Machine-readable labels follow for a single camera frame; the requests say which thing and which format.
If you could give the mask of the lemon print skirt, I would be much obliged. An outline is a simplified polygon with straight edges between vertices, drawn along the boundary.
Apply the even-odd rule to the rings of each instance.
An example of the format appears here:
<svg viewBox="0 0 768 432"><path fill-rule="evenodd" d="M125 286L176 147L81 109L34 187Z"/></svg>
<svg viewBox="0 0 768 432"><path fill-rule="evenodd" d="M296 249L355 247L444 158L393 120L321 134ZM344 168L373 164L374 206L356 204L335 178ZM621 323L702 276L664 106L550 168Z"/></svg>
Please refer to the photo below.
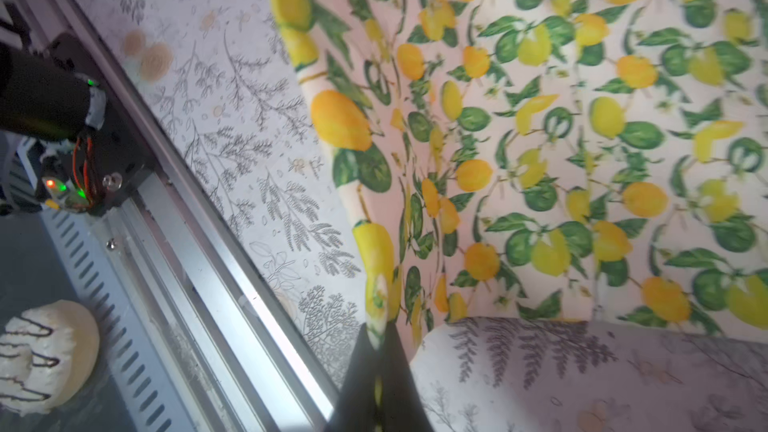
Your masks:
<svg viewBox="0 0 768 432"><path fill-rule="evenodd" d="M367 334L767 338L767 0L270 0Z"/></svg>

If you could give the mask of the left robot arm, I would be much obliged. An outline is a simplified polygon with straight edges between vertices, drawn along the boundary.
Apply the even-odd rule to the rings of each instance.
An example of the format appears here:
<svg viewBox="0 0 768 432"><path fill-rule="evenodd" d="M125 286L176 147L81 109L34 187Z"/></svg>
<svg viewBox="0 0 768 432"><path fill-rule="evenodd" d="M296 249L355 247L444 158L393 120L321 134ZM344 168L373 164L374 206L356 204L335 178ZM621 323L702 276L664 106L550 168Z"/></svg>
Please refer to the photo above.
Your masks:
<svg viewBox="0 0 768 432"><path fill-rule="evenodd" d="M21 44L1 45L1 213L50 207L101 217L156 160L81 41L62 33L35 51L19 9L5 7L1 29Z"/></svg>

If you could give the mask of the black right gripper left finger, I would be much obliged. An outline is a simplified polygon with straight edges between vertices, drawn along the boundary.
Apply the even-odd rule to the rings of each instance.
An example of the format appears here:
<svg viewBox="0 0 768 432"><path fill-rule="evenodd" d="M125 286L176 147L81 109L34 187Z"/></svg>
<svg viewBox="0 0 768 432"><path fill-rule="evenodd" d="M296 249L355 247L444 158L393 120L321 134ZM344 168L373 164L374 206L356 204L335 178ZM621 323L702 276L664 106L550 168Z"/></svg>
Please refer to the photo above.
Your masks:
<svg viewBox="0 0 768 432"><path fill-rule="evenodd" d="M371 432L375 430L375 378L378 352L365 324L360 326L350 363L333 413L325 431Z"/></svg>

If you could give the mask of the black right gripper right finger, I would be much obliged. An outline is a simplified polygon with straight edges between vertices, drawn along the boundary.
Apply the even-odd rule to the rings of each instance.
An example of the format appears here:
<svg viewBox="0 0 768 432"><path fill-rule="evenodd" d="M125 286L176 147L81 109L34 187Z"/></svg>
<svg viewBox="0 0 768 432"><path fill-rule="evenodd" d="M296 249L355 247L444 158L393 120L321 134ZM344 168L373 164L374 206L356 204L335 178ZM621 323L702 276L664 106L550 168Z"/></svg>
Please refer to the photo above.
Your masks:
<svg viewBox="0 0 768 432"><path fill-rule="evenodd" d="M381 400L378 415L383 431L432 431L411 373L397 327L388 323L379 349Z"/></svg>

